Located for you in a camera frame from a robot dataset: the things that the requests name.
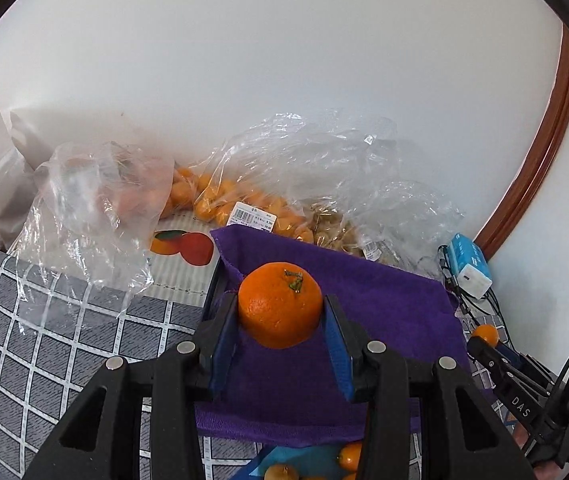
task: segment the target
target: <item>blue box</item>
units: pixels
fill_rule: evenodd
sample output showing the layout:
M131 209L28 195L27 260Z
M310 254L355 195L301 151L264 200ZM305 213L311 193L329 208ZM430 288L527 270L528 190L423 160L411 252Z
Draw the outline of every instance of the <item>blue box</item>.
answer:
M451 273L461 289L478 300L487 293L493 280L480 248L470 238L456 234L447 246Z

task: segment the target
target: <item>blue gripper pad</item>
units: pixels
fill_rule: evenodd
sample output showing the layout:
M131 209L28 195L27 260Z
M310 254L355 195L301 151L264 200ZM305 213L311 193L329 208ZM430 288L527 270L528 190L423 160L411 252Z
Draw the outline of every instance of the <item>blue gripper pad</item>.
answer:
M213 369L211 381L209 382L209 390L214 397L224 389L224 385L227 382L227 375L231 367L233 354L236 350L237 340L238 300L235 299L222 326L220 336L218 337L218 344L213 352Z
M328 298L325 298L324 311L322 313L322 331L327 343L337 387L346 400L353 402L355 399L353 360L346 349L346 342Z

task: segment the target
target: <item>small orange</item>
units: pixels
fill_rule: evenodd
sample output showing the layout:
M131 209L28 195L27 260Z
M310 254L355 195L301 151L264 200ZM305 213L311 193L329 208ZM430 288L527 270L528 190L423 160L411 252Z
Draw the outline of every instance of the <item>small orange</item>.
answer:
M236 202L229 202L221 205L218 208L218 212L215 214L216 224L218 224L220 227L224 227L229 221L229 217L231 216L231 211L233 211L235 205Z
M264 471L264 480L299 480L299 474L292 465L273 464Z
M218 200L218 189L213 186L207 186L202 191L202 198L208 200L209 202L215 202Z
M287 215L291 218L291 220L293 221L293 224L295 226L301 226L301 225L306 225L307 224L307 219L306 217L302 216L302 215L298 215L295 211L291 211L290 215Z
M286 200L281 196L270 196L267 197L268 204L266 206L266 211L272 215L282 216L282 210L286 206Z
M224 198L226 200L235 200L238 199L238 190L236 188L236 183L228 178L225 178L220 183L220 187L218 188L218 196L220 198Z
M498 334L497 329L489 324L478 326L471 336L481 337L491 348L495 348L500 342L500 334Z
M268 197L259 189L250 191L242 202L260 209L265 209L269 205Z
M171 200L179 209L189 209L194 204L194 190L186 180L171 186Z
M360 463L360 453L362 452L362 442L352 442L340 450L337 462L342 469L347 471L357 471Z
M171 197L169 197L167 199L167 203L164 206L164 209L162 209L162 213L160 213L160 220L164 220L165 218L170 217L173 213L174 207L175 206L173 205L173 201L171 200Z
M211 200L201 198L194 207L194 215L203 222L210 222L218 213L218 207Z
M194 172L189 168L177 168L173 170L173 182L180 182L181 180L187 180L192 182L194 180Z
M279 216L274 224L274 233L292 238L295 233L295 219L290 216Z
M202 173L198 177L198 182L197 182L198 193L201 193L202 191L204 191L206 189L207 186L209 186L211 179L212 179L211 173Z
M311 229L309 229L308 227L306 227L305 225L301 225L299 226L294 232L293 232L293 237L296 240L299 240L301 242L306 242L308 244L312 244L313 243L313 233L311 231Z
M267 348L306 341L317 329L322 307L322 291L311 275L285 262L258 267L238 290L240 323Z

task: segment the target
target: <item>black cable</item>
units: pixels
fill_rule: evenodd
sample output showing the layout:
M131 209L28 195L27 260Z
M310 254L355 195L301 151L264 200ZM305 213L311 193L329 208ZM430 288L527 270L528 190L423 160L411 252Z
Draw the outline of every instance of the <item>black cable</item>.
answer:
M568 369L569 369L569 357L567 359L567 362L565 362L564 366L562 367L560 374L557 376L557 380L555 380L555 383L553 384L551 391L549 392L549 397L547 398L547 402L544 404L544 408L542 408L542 411L539 414L538 425L533 429L533 431L531 431L531 434L529 435L526 443L524 444L524 446L522 446L523 452L527 452L529 446L531 445L533 440L535 440L536 436L539 436L539 439L542 440L542 437L539 434L539 432L542 428L542 425L544 424L544 420L547 418L547 415L549 414L549 409L553 405L553 402L556 400L555 397L558 395L559 388L562 384L562 381L565 378L565 375L568 372Z
M465 314L466 316L471 317L472 321L475 323L475 326L478 327L480 326L481 323L475 318L475 316L471 312L471 309L469 308L469 305L471 305L473 308L477 309L479 312L481 312L487 317L492 318L493 314L481 308L475 302L475 298L471 296L466 290L461 288L461 286L459 286L455 276L453 276L453 271L451 270L451 264L449 262L449 255L446 249L447 249L446 245L441 245L440 247L438 247L437 251L438 260L440 263L440 269L442 269L442 275L444 277L444 286L456 297L456 299L458 300L458 304L462 309L462 313ZM511 334L509 333L509 329L506 325L506 322L504 321L504 316L502 314L502 310L500 309L500 304L492 288L489 288L487 290L485 295L482 296L482 300L486 300L488 304L490 304L491 308L493 308L495 316L497 316L500 319L500 322L504 327L504 333L506 335L506 341L504 341L504 343L515 351L515 346L513 345L513 341L511 340Z

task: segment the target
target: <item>bag of oranges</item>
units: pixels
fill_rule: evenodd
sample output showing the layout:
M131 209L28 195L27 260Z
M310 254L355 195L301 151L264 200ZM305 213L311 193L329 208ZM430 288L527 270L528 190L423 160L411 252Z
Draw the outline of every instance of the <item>bag of oranges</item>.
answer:
M277 114L176 168L163 215L192 207L219 227L244 223L439 278L437 247L462 214L428 186L402 181L394 137L386 118Z

